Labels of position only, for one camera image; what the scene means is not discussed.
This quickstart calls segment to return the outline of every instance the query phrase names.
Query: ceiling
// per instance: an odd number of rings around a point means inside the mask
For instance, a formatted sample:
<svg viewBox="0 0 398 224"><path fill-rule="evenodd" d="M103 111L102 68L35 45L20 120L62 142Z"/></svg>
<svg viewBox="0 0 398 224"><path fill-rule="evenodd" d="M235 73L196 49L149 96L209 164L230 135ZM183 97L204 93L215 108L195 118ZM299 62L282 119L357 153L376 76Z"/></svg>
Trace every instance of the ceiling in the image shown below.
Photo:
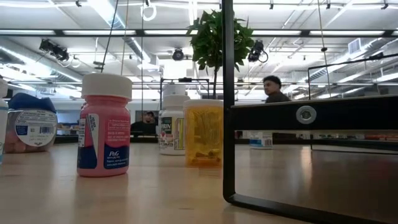
<svg viewBox="0 0 398 224"><path fill-rule="evenodd" d="M113 0L96 0L96 4L104 4L101 10L108 10L113 13L113 9L107 8L106 2ZM80 1L82 7L75 5L73 1L61 0L30 0L30 1L5 1L0 0L0 29L109 29L108 23L103 19L101 10L91 5L93 0ZM389 7L381 9L384 1L373 0L341 0L341 1L321 1L320 15L322 28L327 29L346 29L346 30L395 30L398 28L398 0L388 0ZM210 12L212 9L219 9L219 0L152 0L150 6L156 8L156 14L150 21L144 21L141 16L142 1L129 1L127 7L126 0L120 0L118 5L118 16L128 29L186 29L194 17L200 17L203 11ZM315 0L274 0L273 10L270 10L270 1L260 0L235 0L235 17L248 21L248 26L253 29L320 29L320 18L317 1ZM144 15L150 17L153 10L144 10ZM42 39L50 39L53 43L65 47L70 54L67 62L57 62L54 57L39 50ZM120 37L112 37L109 42L108 54L105 60L104 72L122 74L128 76L134 82L159 82L160 76L164 78L209 78L213 79L213 71L197 71L196 65L191 60L174 62L171 55L176 48L181 48L185 55L192 55L190 47L191 37L136 37L135 40L140 47L149 55L156 56L157 63L145 63L144 69L140 69L141 61L139 54L130 48ZM295 82L305 82L307 80L308 67L324 65L327 63L345 62L359 58L366 58L372 54L383 51L386 54L398 53L398 42L394 38L361 38L361 52L349 57L348 44L356 38L298 38L298 37L253 37L264 43L269 60L266 63L244 62L240 66L240 72L235 70L235 79L243 78L244 82L261 82L262 78L268 75L276 75L285 83L283 90L289 96L296 99L308 98L308 88L303 85L294 85ZM2 36L0 37L0 47L14 49L21 55L36 58L37 63L42 63L51 69L62 69L62 72L53 74L52 77L18 79L11 88L21 88L18 81L25 81L36 90L45 91L49 88L68 89L79 91L73 88L73 82L84 74L97 72L94 61L102 62L104 52L108 43L108 38L99 37L28 37L28 36ZM321 52L321 48L327 47L328 50ZM328 69L328 75L317 75L317 70L310 71L313 83L338 83L346 77L357 74L358 72L376 68L372 73L366 73L360 77L346 81L345 83L372 83L377 77L385 74L394 74L396 64L393 60L397 58L387 58L374 62L358 63L356 65L346 65L338 69ZM222 71L218 73L218 82L222 82ZM71 86L59 84L33 84L30 81L51 80L52 82L70 82ZM395 79L386 79L385 82L394 82ZM151 85L146 83L145 89L159 88L159 83ZM141 85L133 85L133 88L140 89ZM257 89L255 85L244 85L236 87L241 89L245 97L247 95L264 95L261 86ZM366 86L312 86L314 97L329 94L334 91L350 91L357 88L369 89Z"/></svg>

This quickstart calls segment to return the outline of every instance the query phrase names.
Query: supplement jar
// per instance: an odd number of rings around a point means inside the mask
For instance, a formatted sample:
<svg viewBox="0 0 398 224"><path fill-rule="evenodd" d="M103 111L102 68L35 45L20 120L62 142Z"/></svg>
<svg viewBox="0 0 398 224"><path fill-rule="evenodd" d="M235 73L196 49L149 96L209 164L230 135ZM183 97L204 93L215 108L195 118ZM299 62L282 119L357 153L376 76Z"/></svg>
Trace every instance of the supplement jar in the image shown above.
<svg viewBox="0 0 398 224"><path fill-rule="evenodd" d="M129 168L130 79L105 73L83 77L77 172L85 177L107 177Z"/></svg>
<svg viewBox="0 0 398 224"><path fill-rule="evenodd" d="M221 167L223 158L223 102L188 100L183 104L185 163L190 167Z"/></svg>
<svg viewBox="0 0 398 224"><path fill-rule="evenodd" d="M0 76L0 164L2 163L2 150L6 140L8 104L2 98L7 96L8 85Z"/></svg>
<svg viewBox="0 0 398 224"><path fill-rule="evenodd" d="M15 94L8 102L5 153L48 151L57 135L58 119L50 98Z"/></svg>
<svg viewBox="0 0 398 224"><path fill-rule="evenodd" d="M272 133L267 131L250 131L249 144L252 149L272 149Z"/></svg>
<svg viewBox="0 0 398 224"><path fill-rule="evenodd" d="M185 155L182 105L189 99L189 96L185 95L164 97L165 110L159 116L159 144L160 153L163 155Z"/></svg>

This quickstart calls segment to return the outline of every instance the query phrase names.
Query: barcode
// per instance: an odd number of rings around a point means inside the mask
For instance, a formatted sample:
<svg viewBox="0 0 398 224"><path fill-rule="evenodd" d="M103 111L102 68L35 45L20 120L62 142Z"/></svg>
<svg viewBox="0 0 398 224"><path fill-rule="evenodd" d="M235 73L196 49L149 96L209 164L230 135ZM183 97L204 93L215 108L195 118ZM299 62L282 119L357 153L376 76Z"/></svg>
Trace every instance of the barcode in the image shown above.
<svg viewBox="0 0 398 224"><path fill-rule="evenodd" d="M40 127L40 134L52 134L54 127Z"/></svg>

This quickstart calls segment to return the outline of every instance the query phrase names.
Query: green leaves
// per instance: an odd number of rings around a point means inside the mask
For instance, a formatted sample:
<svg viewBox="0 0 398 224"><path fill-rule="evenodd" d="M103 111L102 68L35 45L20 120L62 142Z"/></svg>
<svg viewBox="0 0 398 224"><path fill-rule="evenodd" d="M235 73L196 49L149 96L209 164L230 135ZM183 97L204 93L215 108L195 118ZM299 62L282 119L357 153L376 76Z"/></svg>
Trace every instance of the green leaves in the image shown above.
<svg viewBox="0 0 398 224"><path fill-rule="evenodd" d="M244 19L234 19L234 66L239 71L239 66L243 66L243 60L246 59L254 41L250 36L252 29L243 27L240 22ZM187 35L193 30L198 34L194 35L190 41L193 47L194 62L199 64L199 70L215 68L216 73L223 66L223 36L222 36L222 13L212 11L208 13L203 11L201 18L194 21L192 26L188 27Z"/></svg>

